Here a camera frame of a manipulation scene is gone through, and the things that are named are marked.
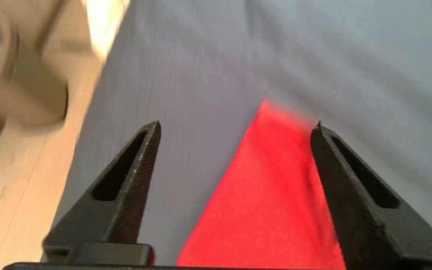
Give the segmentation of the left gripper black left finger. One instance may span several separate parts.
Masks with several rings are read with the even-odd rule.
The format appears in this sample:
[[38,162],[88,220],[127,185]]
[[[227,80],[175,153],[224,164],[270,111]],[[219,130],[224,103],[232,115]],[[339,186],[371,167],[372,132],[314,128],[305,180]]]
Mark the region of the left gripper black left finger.
[[48,263],[82,242],[135,244],[161,141],[161,124],[139,128],[43,240]]

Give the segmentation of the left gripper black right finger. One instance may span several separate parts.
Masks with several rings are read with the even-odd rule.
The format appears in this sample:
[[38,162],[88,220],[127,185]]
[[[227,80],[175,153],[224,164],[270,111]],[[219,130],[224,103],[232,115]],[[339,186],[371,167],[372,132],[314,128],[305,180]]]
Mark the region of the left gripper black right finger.
[[432,270],[432,226],[335,132],[310,145],[348,270]]

